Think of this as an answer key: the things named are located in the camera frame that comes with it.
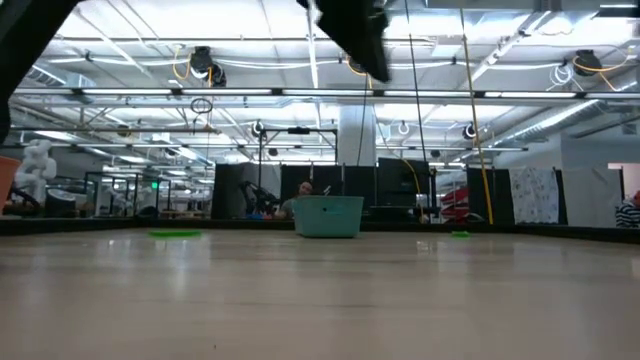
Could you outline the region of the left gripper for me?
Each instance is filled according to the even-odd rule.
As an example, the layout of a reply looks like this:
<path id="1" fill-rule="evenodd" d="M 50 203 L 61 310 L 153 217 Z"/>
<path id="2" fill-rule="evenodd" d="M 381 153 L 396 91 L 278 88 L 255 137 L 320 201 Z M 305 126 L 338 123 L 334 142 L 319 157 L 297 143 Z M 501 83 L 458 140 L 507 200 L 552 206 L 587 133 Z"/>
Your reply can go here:
<path id="1" fill-rule="evenodd" d="M 376 80 L 390 80 L 384 33 L 389 25 L 386 2 L 379 0 L 297 0 L 314 8 L 315 20 L 349 57 Z"/>

